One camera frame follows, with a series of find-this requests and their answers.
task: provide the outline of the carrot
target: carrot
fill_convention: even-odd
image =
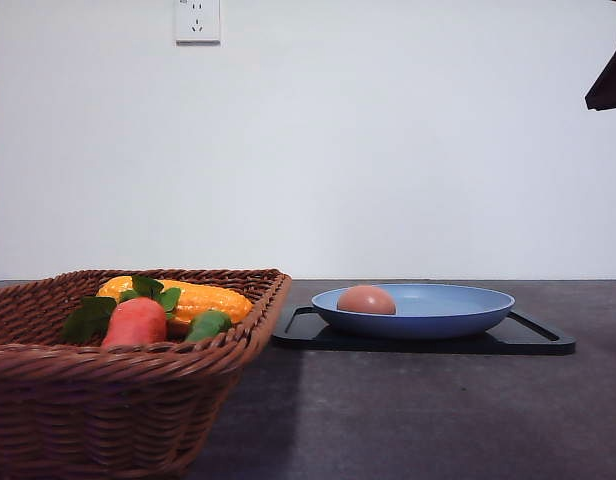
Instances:
[[[141,345],[166,339],[166,312],[148,297],[120,303],[113,310],[102,347]]]

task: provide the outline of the blue plate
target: blue plate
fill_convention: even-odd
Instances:
[[[443,339],[481,333],[500,323],[515,304],[510,295],[484,288],[427,283],[378,284],[395,301],[395,315],[337,309],[346,288],[316,295],[312,305],[333,328],[393,339]]]

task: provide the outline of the wicker basket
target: wicker basket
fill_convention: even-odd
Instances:
[[[253,309],[199,343],[59,343],[82,296],[134,273],[231,288]],[[181,478],[268,342],[290,282],[274,269],[87,270],[0,289],[0,479]]]

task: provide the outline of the brown egg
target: brown egg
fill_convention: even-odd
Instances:
[[[372,285],[350,287],[341,294],[337,309],[346,312],[377,313],[394,315],[397,311],[395,301],[388,292]]]

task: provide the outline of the wall socket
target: wall socket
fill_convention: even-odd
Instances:
[[[177,45],[220,43],[220,0],[174,0],[174,4]]]

